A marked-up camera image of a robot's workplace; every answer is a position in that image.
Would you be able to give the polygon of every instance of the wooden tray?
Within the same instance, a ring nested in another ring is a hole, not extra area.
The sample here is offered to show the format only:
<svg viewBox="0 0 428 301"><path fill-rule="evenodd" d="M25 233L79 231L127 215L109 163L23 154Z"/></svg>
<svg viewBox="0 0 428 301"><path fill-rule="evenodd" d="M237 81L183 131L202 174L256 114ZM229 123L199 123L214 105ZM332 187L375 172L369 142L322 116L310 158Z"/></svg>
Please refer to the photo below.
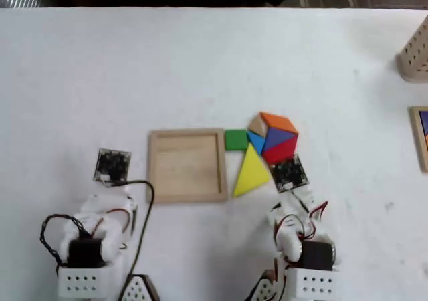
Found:
<svg viewBox="0 0 428 301"><path fill-rule="evenodd" d="M155 203L227 200L223 129L153 131L148 163Z"/></svg>

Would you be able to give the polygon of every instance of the yellow triangle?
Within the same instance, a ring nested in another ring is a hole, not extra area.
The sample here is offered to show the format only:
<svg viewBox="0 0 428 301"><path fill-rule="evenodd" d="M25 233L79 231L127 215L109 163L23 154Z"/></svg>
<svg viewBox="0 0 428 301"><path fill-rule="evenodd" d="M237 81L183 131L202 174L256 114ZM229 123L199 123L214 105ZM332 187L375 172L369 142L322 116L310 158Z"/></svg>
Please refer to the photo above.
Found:
<svg viewBox="0 0 428 301"><path fill-rule="evenodd" d="M252 144L248 145L236 182L234 197L240 196L270 180L270 173L263 165Z"/></svg>

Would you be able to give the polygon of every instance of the white tabletop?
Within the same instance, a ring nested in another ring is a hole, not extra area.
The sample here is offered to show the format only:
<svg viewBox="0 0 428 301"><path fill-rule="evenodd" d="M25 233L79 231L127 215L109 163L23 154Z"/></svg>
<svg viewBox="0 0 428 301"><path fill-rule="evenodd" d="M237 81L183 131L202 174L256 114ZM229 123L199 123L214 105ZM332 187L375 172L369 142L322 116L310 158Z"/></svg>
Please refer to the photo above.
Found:
<svg viewBox="0 0 428 301"><path fill-rule="evenodd" d="M1 299L54 300L40 225L105 191L92 181L100 147L131 151L129 178L141 178L150 130L245 128L260 110L300 131L314 195L330 200L343 300L426 298L428 177L407 106L427 105L428 86L404 82L393 61L425 14L0 10ZM229 188L240 155L227 153ZM243 300L272 267L276 201L271 182L226 203L156 205L137 272L163 300Z"/></svg>

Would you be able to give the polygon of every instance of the wooden puzzle frame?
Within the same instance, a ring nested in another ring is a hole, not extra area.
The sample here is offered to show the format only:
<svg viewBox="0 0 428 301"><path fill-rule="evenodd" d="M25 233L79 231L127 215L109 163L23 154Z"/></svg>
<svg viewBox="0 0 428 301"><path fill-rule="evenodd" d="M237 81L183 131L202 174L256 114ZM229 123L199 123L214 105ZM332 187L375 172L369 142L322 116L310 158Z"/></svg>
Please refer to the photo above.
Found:
<svg viewBox="0 0 428 301"><path fill-rule="evenodd" d="M425 140L425 133L423 132L420 112L428 112L428 106L409 107L413 136L415 137L415 144L419 154L419 164L421 165L421 170L428 173L428 147Z"/></svg>
<svg viewBox="0 0 428 301"><path fill-rule="evenodd" d="M148 179L156 191L155 203L226 201L224 130L151 132Z"/></svg>

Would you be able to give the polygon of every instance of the green square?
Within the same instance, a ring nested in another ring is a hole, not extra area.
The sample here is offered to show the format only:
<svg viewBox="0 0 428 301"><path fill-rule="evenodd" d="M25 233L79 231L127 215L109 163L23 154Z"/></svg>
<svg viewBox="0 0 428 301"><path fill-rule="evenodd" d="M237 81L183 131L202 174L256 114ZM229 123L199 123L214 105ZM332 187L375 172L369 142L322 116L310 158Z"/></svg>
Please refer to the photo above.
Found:
<svg viewBox="0 0 428 301"><path fill-rule="evenodd" d="M225 131L225 148L227 151L244 151L247 147L248 137L245 129Z"/></svg>

